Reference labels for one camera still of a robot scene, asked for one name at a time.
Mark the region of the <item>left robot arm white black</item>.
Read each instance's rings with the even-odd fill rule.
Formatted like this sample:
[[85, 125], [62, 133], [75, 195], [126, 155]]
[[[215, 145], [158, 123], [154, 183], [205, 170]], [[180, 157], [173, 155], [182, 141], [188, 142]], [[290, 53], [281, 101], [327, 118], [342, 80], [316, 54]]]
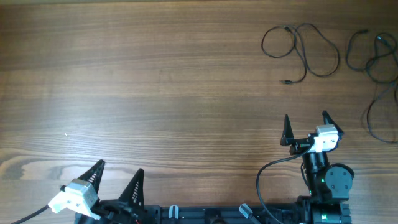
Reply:
[[119, 198], [115, 200], [95, 200], [94, 205], [90, 207], [90, 211], [99, 215], [99, 219], [76, 213], [75, 223], [157, 223], [157, 217], [145, 208], [143, 183], [144, 170], [138, 169]]

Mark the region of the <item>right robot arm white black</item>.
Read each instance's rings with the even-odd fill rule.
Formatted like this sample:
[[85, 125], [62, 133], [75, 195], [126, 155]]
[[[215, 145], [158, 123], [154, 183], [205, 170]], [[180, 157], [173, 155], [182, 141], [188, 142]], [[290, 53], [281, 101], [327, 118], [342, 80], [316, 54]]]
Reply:
[[302, 174], [310, 194], [297, 199], [297, 222], [351, 223], [351, 212], [345, 202], [349, 200], [354, 171], [342, 163], [330, 164], [327, 156], [338, 148], [344, 132], [327, 111], [322, 116], [324, 124], [301, 139], [294, 137], [289, 117], [284, 118], [280, 144], [290, 147], [291, 156], [302, 158]]

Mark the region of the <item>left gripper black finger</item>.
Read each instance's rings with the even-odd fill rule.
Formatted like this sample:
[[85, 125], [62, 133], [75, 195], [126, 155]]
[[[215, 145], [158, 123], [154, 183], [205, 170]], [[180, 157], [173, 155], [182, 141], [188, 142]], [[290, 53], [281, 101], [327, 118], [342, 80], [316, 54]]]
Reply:
[[127, 187], [119, 196], [119, 200], [128, 204], [130, 207], [144, 208], [144, 170], [138, 169], [134, 177], [130, 180]]
[[98, 193], [104, 167], [105, 161], [100, 159], [95, 165], [93, 165], [85, 173], [79, 176], [78, 180], [81, 180], [84, 184], [92, 186], [95, 192]]

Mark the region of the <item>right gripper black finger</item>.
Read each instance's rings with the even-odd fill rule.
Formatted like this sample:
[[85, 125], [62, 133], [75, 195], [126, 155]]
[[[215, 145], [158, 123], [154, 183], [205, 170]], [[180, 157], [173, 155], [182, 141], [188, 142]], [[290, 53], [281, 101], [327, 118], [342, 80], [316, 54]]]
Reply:
[[284, 117], [284, 129], [280, 139], [281, 146], [289, 146], [295, 142], [294, 134], [290, 124], [289, 116], [286, 114]]
[[331, 118], [331, 116], [328, 114], [328, 112], [326, 110], [324, 110], [322, 112], [322, 116], [323, 116], [324, 124], [332, 124], [336, 128], [339, 136], [344, 135], [343, 130], [333, 121], [333, 119]]

